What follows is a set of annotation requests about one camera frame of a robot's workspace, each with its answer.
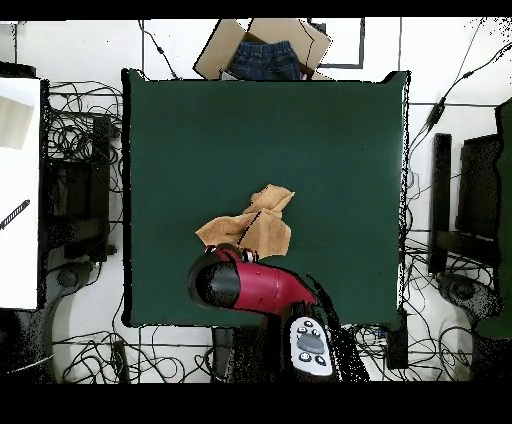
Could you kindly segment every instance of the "black border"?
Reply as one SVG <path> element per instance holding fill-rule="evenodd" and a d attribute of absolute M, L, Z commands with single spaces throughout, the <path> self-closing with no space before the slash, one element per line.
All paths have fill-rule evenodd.
<path fill-rule="evenodd" d="M 20 65 L 9 62 L 0 62 L 1 78 L 31 78 L 37 79 L 36 68 L 28 65 Z M 45 192 L 45 167 L 47 160 L 47 140 L 50 122 L 50 82 L 40 80 L 39 100 L 39 199 L 38 199 L 38 230 L 37 230 L 37 310 L 44 308 L 46 303 L 46 278 L 45 269 L 48 258 L 46 252 L 46 213 L 47 204 Z M 20 308 L 12 310 L 27 311 Z"/>
<path fill-rule="evenodd" d="M 361 18 L 359 23 L 359 63 L 320 63 L 317 68 L 324 69 L 363 69 L 364 38 L 366 34 L 366 20 Z"/>
<path fill-rule="evenodd" d="M 132 87 L 130 84 L 130 70 L 121 70 L 121 83 L 123 84 L 123 119 L 121 125 L 121 152 L 123 155 L 123 169 L 121 181 L 123 182 L 123 268 L 124 268 L 124 308 L 121 322 L 124 326 L 134 328 L 130 323 L 132 316 L 132 186 L 131 186 L 131 155 L 130 155 L 130 128 L 132 116 Z"/>

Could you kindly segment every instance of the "cardboard box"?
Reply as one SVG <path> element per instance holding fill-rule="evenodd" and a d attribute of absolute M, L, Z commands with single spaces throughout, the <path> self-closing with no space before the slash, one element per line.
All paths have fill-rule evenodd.
<path fill-rule="evenodd" d="M 222 70 L 229 69 L 242 41 L 265 44 L 289 41 L 301 63 L 301 72 L 309 78 L 331 44 L 327 35 L 297 18 L 254 18 L 248 31 L 236 19 L 220 19 L 194 70 L 205 79 L 220 79 Z"/>

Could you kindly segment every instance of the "power cord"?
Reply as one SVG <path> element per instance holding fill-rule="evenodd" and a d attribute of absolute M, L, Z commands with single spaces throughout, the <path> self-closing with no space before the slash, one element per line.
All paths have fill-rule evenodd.
<path fill-rule="evenodd" d="M 169 67 L 169 70 L 171 71 L 171 75 L 172 75 L 172 77 L 173 77 L 174 79 L 178 79 L 178 76 L 176 75 L 176 72 L 174 72 L 174 70 L 172 69 L 172 66 L 171 66 L 171 64 L 169 63 L 169 60 L 167 59 L 167 56 L 165 55 L 164 49 L 162 49 L 162 48 L 157 44 L 157 42 L 156 42 L 156 40 L 155 40 L 155 37 L 153 37 L 153 34 L 151 34 L 149 31 L 146 31 L 146 30 L 143 28 L 143 26 L 142 26 L 142 22 L 141 22 L 140 20 L 138 20 L 137 22 L 138 22 L 138 24 L 139 24 L 139 28 L 140 28 L 140 30 L 142 31 L 142 33 L 143 33 L 143 34 L 146 34 L 146 35 L 149 35 L 149 37 L 151 38 L 151 41 L 153 41 L 153 44 L 154 44 L 154 45 L 155 45 L 155 47 L 156 47 L 156 51 L 157 51 L 158 53 L 160 53 L 160 54 L 164 57 L 164 59 L 165 59 L 165 61 L 166 61 L 166 63 L 167 63 L 167 66 Z"/>

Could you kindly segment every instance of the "white surface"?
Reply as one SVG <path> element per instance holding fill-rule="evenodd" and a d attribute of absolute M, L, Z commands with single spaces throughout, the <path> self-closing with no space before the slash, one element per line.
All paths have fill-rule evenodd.
<path fill-rule="evenodd" d="M 361 18 L 312 18 L 311 22 L 326 24 L 326 32 L 332 40 L 321 63 L 359 63 Z"/>
<path fill-rule="evenodd" d="M 313 324 L 312 327 L 306 326 L 305 322 L 309 321 Z M 318 331 L 320 334 L 320 340 L 322 340 L 324 344 L 325 351 L 321 355 L 316 355 L 313 353 L 305 352 L 297 346 L 297 342 L 302 333 L 299 333 L 299 328 L 306 328 L 309 334 L 313 334 L 313 330 Z M 327 344 L 327 339 L 325 337 L 325 332 L 323 328 L 318 324 L 316 320 L 309 317 L 301 317 L 296 319 L 292 325 L 290 326 L 290 348 L 292 355 L 292 364 L 293 366 L 303 372 L 308 374 L 312 374 L 315 376 L 327 377 L 332 374 L 332 363 L 331 357 L 329 356 L 329 345 Z M 311 358 L 309 362 L 304 362 L 300 360 L 301 355 L 307 355 Z M 325 365 L 319 365 L 315 358 L 317 356 L 321 356 L 325 360 Z"/>
<path fill-rule="evenodd" d="M 39 103 L 37 79 L 0 78 L 0 96 L 33 107 L 22 150 L 0 147 L 0 221 L 24 200 L 30 205 L 0 231 L 0 307 L 37 307 Z"/>

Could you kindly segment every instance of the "crumpled cloth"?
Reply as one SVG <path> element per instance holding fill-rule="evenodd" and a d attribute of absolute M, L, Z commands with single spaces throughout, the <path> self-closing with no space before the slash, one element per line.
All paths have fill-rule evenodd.
<path fill-rule="evenodd" d="M 251 196 L 251 205 L 242 215 L 215 218 L 196 234 L 206 246 L 229 243 L 255 251 L 260 258 L 284 256 L 292 231 L 281 220 L 282 210 L 294 195 L 284 187 L 268 184 Z"/>

